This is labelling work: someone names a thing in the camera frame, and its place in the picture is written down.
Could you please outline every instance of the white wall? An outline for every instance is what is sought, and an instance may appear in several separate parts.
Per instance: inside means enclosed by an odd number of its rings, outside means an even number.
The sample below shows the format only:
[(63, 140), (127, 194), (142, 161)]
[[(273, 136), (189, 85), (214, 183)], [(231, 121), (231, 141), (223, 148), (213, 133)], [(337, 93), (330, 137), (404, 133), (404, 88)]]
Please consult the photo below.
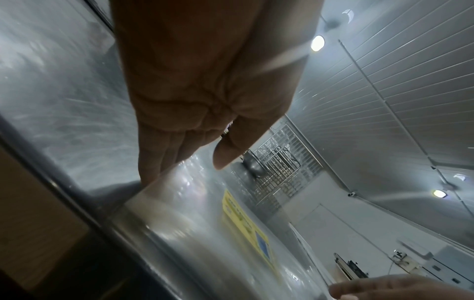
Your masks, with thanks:
[(292, 224), (310, 244), (328, 271), (338, 277), (334, 253), (356, 261), (369, 277), (404, 273), (389, 256), (403, 249), (419, 263), (425, 261), (396, 239), (409, 238), (433, 254), (448, 243), (360, 199), (348, 197), (323, 171), (308, 187), (283, 206)]

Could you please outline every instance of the round ceiling light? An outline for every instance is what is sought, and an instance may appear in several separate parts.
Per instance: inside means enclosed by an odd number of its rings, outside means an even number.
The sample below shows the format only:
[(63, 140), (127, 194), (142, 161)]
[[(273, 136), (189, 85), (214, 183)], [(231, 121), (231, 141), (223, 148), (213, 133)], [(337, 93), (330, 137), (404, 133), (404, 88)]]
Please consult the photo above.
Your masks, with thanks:
[(316, 36), (311, 42), (311, 49), (314, 52), (321, 50), (324, 47), (325, 41), (322, 36)]
[(447, 196), (447, 194), (446, 194), (445, 192), (440, 191), (440, 190), (435, 190), (435, 191), (433, 192), (433, 195), (434, 195), (435, 197), (438, 197), (438, 198), (444, 198), (444, 197)]

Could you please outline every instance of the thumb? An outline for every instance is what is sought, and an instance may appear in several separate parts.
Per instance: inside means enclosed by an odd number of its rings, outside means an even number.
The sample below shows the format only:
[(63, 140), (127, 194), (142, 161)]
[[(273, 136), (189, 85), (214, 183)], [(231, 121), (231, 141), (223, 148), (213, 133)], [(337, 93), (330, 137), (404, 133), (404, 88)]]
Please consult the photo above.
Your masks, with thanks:
[(223, 169), (243, 152), (248, 150), (273, 125), (278, 118), (256, 120), (239, 116), (232, 123), (214, 150), (214, 167)]
[(358, 294), (343, 295), (341, 300), (410, 300), (407, 290), (371, 290)]

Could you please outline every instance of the yellow sticker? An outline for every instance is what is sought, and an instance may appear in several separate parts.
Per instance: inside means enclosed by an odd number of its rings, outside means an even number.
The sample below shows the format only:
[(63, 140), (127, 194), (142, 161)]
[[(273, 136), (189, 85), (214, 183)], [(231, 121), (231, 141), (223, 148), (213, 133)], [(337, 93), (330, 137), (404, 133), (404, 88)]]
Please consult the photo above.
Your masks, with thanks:
[(224, 192), (222, 208), (260, 256), (273, 268), (274, 256), (269, 246), (268, 237), (247, 216), (228, 190)]

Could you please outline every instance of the human hand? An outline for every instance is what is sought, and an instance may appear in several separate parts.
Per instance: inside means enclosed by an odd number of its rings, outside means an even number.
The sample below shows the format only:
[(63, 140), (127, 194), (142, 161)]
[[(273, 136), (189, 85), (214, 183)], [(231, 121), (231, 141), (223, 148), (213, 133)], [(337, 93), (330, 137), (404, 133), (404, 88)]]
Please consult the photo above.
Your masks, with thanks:
[(223, 168), (289, 108), (322, 0), (112, 0), (144, 184), (229, 133)]
[(390, 275), (334, 284), (329, 293), (340, 300), (474, 300), (474, 293), (414, 275)]

